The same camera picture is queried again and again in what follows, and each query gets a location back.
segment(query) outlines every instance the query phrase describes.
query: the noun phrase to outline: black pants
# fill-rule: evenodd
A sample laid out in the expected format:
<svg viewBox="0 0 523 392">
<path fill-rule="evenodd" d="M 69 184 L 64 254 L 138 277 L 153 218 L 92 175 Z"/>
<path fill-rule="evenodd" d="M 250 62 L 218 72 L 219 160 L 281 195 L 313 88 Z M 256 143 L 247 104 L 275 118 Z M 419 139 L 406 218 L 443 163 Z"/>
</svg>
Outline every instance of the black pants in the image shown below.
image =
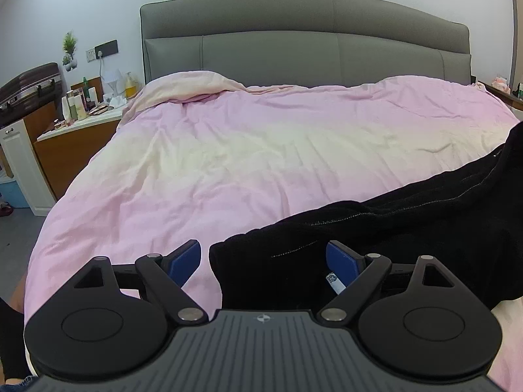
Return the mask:
<svg viewBox="0 0 523 392">
<path fill-rule="evenodd" d="M 317 310 L 333 297 L 325 246 L 396 263 L 434 255 L 489 308 L 523 295 L 523 125 L 451 172 L 366 202 L 342 201 L 210 249 L 224 308 Z"/>
<path fill-rule="evenodd" d="M 0 298 L 0 360 L 6 379 L 24 379 L 31 375 L 25 361 L 24 314 L 12 309 Z"/>
</svg>

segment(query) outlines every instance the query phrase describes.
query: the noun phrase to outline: blue pad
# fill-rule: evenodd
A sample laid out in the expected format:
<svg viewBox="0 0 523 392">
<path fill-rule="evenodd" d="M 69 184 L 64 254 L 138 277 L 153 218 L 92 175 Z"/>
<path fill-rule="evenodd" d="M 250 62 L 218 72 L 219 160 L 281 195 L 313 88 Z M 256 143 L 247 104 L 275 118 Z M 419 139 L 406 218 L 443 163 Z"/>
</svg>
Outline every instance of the blue pad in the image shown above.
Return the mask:
<svg viewBox="0 0 523 392">
<path fill-rule="evenodd" d="M 345 287 L 360 274 L 357 261 L 331 242 L 325 249 L 325 258 L 329 269 L 337 275 Z"/>
<path fill-rule="evenodd" d="M 173 256 L 172 261 L 168 261 L 168 266 L 164 269 L 168 276 L 178 286 L 182 287 L 193 272 L 200 266 L 201 247 L 197 240 L 190 240 L 180 246 L 174 252 L 165 256 L 168 259 Z"/>
</svg>

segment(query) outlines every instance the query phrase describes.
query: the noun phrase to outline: cabinet door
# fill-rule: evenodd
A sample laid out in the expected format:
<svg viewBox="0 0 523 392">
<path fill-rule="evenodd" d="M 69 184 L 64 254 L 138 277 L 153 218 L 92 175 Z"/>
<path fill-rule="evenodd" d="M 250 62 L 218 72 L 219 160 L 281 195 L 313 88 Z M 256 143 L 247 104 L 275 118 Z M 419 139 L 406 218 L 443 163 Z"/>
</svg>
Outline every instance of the cabinet door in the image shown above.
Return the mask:
<svg viewBox="0 0 523 392">
<path fill-rule="evenodd" d="M 33 213 L 47 215 L 55 199 L 40 170 L 24 120 L 0 129 L 0 145 Z"/>
</svg>

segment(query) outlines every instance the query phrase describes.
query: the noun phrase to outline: stitching seam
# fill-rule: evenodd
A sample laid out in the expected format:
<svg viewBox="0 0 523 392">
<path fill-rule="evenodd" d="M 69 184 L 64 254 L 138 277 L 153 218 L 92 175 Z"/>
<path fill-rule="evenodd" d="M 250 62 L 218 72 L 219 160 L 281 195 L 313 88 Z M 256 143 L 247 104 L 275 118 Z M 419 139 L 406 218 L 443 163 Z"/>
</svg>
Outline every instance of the stitching seam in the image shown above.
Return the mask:
<svg viewBox="0 0 523 392">
<path fill-rule="evenodd" d="M 147 54 L 147 67 L 149 73 L 149 80 L 151 80 L 151 59 L 149 58 L 149 49 L 147 48 L 147 43 L 144 43 L 143 48 L 145 49 L 145 53 Z"/>
<path fill-rule="evenodd" d="M 303 246 L 300 246 L 300 247 L 297 248 L 297 249 L 289 250 L 289 251 L 284 252 L 284 253 L 279 253 L 278 255 L 273 255 L 273 256 L 271 256 L 271 258 L 276 258 L 277 256 L 283 256 L 283 255 L 287 255 L 287 254 L 289 254 L 289 253 L 296 252 L 296 251 L 298 251 L 298 250 L 300 250 L 300 249 L 306 248 L 307 246 L 313 245 L 313 244 L 316 243 L 316 242 L 317 242 L 317 240 L 312 241 L 312 242 L 310 242 L 308 245 L 303 245 Z"/>
<path fill-rule="evenodd" d="M 200 70 L 203 70 L 203 35 L 200 38 Z"/>
<path fill-rule="evenodd" d="M 426 206 L 426 205 L 430 205 L 431 203 L 439 203 L 439 202 L 449 202 L 449 201 L 452 201 L 454 199 L 459 199 L 461 196 L 463 196 L 465 193 L 471 191 L 473 188 L 475 187 L 478 187 L 480 186 L 481 184 L 483 184 L 485 182 L 485 180 L 488 179 L 488 177 L 490 176 L 490 174 L 492 173 L 492 171 L 494 170 L 495 167 L 493 167 L 491 169 L 491 171 L 488 173 L 488 175 L 483 179 L 481 180 L 480 183 L 478 184 L 474 184 L 474 186 L 466 189 L 463 193 L 461 193 L 460 195 L 458 196 L 455 196 L 455 197 L 449 197 L 448 199 L 436 199 L 436 200 L 433 200 L 433 201 L 430 201 L 430 202 L 425 202 L 425 203 L 422 203 L 420 205 L 415 205 L 415 206 L 409 206 L 409 207 L 406 207 L 406 208 L 402 208 L 402 209 L 396 209 L 396 210 L 393 210 L 392 212 L 389 212 L 389 213 L 386 213 L 386 214 L 374 214 L 373 212 L 362 212 L 360 214 L 354 214 L 354 215 L 351 215 L 349 217 L 346 217 L 346 218 L 341 218 L 339 220 L 331 220 L 331 221 L 320 221 L 320 222 L 314 222 L 314 223 L 309 223 L 307 225 L 310 225 L 310 226 L 315 226 L 315 225 L 325 225 L 325 224 L 332 224 L 332 223 L 335 223 L 335 222 L 341 222 L 341 221 L 346 221 L 346 220 L 349 220 L 350 218 L 355 218 L 357 216 L 360 216 L 360 215 L 374 215 L 376 217 L 385 217 L 385 216 L 389 216 L 389 215 L 394 215 L 394 214 L 397 214 L 399 212 L 404 212 L 406 210 L 409 210 L 409 209 L 415 209 L 415 208 L 420 208 L 422 206 Z"/>
<path fill-rule="evenodd" d="M 338 32 L 336 30 L 336 2 L 334 0 L 332 1 L 332 32 Z"/>
<path fill-rule="evenodd" d="M 338 43 L 339 74 L 341 75 L 342 85 L 346 86 L 346 83 L 345 83 L 345 70 L 343 69 L 344 64 L 342 62 L 342 51 L 339 49 L 339 34 L 336 34 L 336 42 Z"/>
<path fill-rule="evenodd" d="M 441 57 L 441 63 L 443 63 L 443 80 L 446 81 L 447 76 L 445 74 L 445 59 L 443 59 L 443 54 L 441 54 L 440 50 L 438 50 L 438 53 L 439 53 L 439 57 Z"/>
</svg>

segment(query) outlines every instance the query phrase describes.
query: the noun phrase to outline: denim fabric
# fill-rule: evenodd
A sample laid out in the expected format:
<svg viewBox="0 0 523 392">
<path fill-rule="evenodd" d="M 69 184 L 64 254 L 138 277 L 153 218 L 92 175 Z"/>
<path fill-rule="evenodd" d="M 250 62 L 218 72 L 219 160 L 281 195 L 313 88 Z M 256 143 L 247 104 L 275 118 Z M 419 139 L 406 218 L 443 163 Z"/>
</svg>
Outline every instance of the denim fabric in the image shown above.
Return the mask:
<svg viewBox="0 0 523 392">
<path fill-rule="evenodd" d="M 34 384 L 37 376 L 27 376 L 21 383 L 17 385 L 0 385 L 0 392 L 24 392 L 29 385 Z"/>
</svg>

